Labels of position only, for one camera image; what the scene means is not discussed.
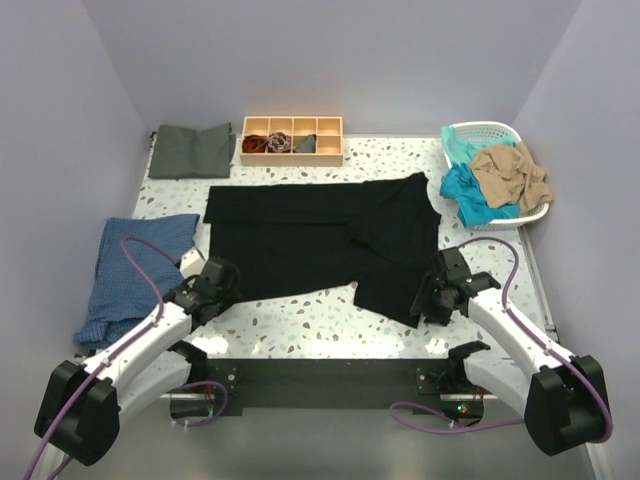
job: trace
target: folded clothing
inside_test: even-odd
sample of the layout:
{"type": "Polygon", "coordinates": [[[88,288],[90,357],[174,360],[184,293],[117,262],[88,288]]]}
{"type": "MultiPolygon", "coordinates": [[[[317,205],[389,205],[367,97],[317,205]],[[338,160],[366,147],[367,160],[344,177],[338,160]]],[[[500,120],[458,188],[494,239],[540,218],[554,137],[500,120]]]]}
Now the folded clothing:
{"type": "Polygon", "coordinates": [[[440,215],[423,173],[364,183],[211,187],[209,255],[234,262],[244,301],[358,282],[355,305],[416,327],[410,314],[440,215]]]}
{"type": "Polygon", "coordinates": [[[544,183],[547,172],[533,163],[524,142],[515,147],[487,147],[476,154],[469,167],[492,208],[519,202],[523,211],[529,211],[553,201],[551,188],[544,183]]]}
{"type": "MultiPolygon", "coordinates": [[[[110,218],[104,227],[96,262],[95,284],[85,325],[73,338],[85,348],[107,348],[146,318],[158,303],[153,291],[127,260],[122,238],[133,235],[148,240],[176,261],[195,246],[193,235],[199,215],[174,215],[154,220],[110,218]]],[[[182,275],[155,250],[136,242],[127,248],[163,295],[178,285],[182,275]]]]}
{"type": "Polygon", "coordinates": [[[295,153],[316,153],[315,133],[307,135],[293,151],[295,153]]]}
{"type": "Polygon", "coordinates": [[[267,151],[269,153],[290,153],[291,136],[282,132],[275,132],[267,138],[267,151]]]}
{"type": "Polygon", "coordinates": [[[469,142],[458,138],[454,127],[442,127],[442,146],[447,151],[452,164],[469,163],[483,148],[491,145],[505,144],[515,147],[518,140],[514,137],[503,137],[488,142],[469,142]]]}
{"type": "Polygon", "coordinates": [[[229,178],[236,148],[231,124],[208,130],[162,125],[158,129],[149,178],[229,178]]]}
{"type": "Polygon", "coordinates": [[[440,195],[457,200],[458,217],[465,227],[483,225],[496,219],[516,218],[520,213],[518,204],[490,208],[480,191],[478,180],[466,163],[451,167],[442,180],[440,195]]]}
{"type": "Polygon", "coordinates": [[[267,149],[267,139],[260,135],[248,135],[242,140],[244,153],[264,153],[267,149]]]}

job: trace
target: laundry basket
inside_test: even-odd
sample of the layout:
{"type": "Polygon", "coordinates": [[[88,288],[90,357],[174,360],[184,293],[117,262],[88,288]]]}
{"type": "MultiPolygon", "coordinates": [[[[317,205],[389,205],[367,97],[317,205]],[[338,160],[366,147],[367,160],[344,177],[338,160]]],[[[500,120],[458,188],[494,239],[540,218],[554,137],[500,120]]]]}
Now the laundry basket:
{"type": "MultiPolygon", "coordinates": [[[[461,140],[471,142],[490,142],[504,137],[514,137],[518,141],[522,141],[518,132],[504,123],[498,122],[466,122],[451,125],[456,129],[456,136],[461,140]]],[[[447,166],[451,168],[451,159],[444,150],[444,158],[447,160],[447,166]]],[[[520,212],[518,218],[507,218],[492,220],[484,225],[476,225],[471,227],[473,230],[509,230],[521,227],[527,223],[534,222],[544,217],[549,210],[548,203],[541,203],[533,210],[528,212],[520,212]]]]}

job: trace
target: white wall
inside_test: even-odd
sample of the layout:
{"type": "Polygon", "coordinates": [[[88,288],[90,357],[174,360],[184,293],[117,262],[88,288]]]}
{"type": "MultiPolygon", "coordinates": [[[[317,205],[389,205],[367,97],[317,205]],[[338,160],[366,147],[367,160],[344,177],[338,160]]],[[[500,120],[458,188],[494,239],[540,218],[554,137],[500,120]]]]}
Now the white wall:
{"type": "Polygon", "coordinates": [[[557,202],[531,229],[560,339],[603,365],[619,480],[638,478],[640,3],[585,0],[516,121],[557,202]]]}
{"type": "Polygon", "coordinates": [[[511,123],[580,0],[83,0],[147,128],[511,123]]]}
{"type": "Polygon", "coordinates": [[[15,479],[84,320],[104,221],[131,212],[147,140],[78,0],[3,2],[0,65],[0,477],[15,479]]]}

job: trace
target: gray floor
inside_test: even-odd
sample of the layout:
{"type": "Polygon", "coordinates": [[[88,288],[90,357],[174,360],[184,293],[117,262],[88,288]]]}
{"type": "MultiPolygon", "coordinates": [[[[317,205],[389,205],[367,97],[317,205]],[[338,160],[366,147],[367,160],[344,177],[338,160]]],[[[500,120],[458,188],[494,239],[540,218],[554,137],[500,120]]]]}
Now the gray floor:
{"type": "MultiPolygon", "coordinates": [[[[487,406],[491,423],[515,414],[487,406]]],[[[446,427],[434,418],[420,422],[446,427]]],[[[115,446],[71,479],[518,479],[591,480],[586,449],[541,453],[524,427],[435,436],[395,423],[386,411],[248,410],[184,432],[159,401],[126,425],[115,446]]]]}

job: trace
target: white speckled tabletop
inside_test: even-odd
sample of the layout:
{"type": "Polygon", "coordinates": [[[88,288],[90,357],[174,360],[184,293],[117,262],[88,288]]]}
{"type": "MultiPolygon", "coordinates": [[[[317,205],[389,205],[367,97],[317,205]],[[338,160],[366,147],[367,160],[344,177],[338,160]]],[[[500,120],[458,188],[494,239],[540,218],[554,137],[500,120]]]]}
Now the white speckled tabletop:
{"type": "MultiPolygon", "coordinates": [[[[140,187],[136,218],[178,213],[204,215],[212,185],[273,185],[281,183],[363,182],[403,178],[423,171],[427,193],[442,215],[440,248],[454,246],[477,232],[466,230],[457,218],[455,201],[438,194],[447,172],[437,138],[345,138],[341,168],[243,167],[232,160],[231,178],[224,180],[150,180],[140,187]]],[[[195,241],[208,256],[209,225],[198,225],[195,241]]],[[[544,315],[537,301],[531,271],[517,230],[488,232],[512,243],[521,258],[510,298],[540,328],[544,315]]],[[[486,270],[501,283],[513,266],[506,248],[490,242],[465,247],[473,272],[486,270]]],[[[379,314],[353,306],[355,284],[305,295],[235,305],[187,338],[210,357],[227,358],[442,358],[447,350],[481,339],[504,354],[495,341],[472,321],[455,312],[442,327],[421,323],[411,329],[379,314]]]]}

